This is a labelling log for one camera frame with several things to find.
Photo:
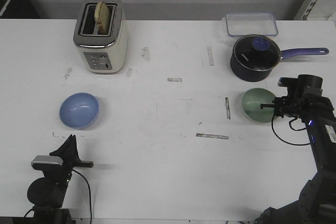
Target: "purple handle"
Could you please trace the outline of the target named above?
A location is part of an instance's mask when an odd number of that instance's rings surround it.
[[[314,48],[294,48],[281,51],[281,59],[285,60],[297,55],[327,55],[328,48],[314,47]]]

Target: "toaster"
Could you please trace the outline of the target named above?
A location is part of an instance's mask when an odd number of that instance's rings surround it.
[[[109,16],[106,32],[96,22],[96,8],[104,2]],[[80,9],[73,34],[79,54],[93,73],[116,73],[125,63],[128,30],[120,0],[85,0]]]

